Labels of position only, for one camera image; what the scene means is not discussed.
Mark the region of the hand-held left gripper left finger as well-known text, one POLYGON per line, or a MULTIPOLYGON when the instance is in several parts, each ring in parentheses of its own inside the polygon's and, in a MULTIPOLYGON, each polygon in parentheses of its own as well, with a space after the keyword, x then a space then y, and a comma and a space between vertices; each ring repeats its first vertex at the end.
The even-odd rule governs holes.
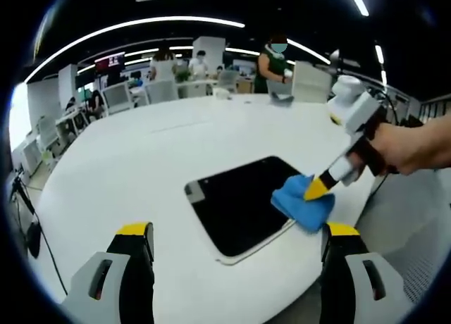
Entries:
POLYGON ((74 274, 61 306, 73 323, 153 323, 154 227, 124 225, 74 274))

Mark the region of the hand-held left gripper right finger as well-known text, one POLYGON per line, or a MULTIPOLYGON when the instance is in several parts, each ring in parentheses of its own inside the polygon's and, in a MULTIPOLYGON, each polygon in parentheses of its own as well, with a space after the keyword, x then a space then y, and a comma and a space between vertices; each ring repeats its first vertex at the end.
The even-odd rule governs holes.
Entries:
POLYGON ((350 225, 326 223, 320 323, 401 323, 412 308, 401 275, 350 225))

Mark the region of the person's right hand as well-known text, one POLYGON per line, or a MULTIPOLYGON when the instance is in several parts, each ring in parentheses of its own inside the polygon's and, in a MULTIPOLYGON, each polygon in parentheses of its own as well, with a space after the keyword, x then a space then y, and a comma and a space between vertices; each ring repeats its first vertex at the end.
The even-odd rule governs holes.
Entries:
POLYGON ((378 126, 371 145, 382 155, 386 165, 395 167, 403 175, 449 163, 441 154, 437 126, 432 122, 414 128, 383 123, 378 126))

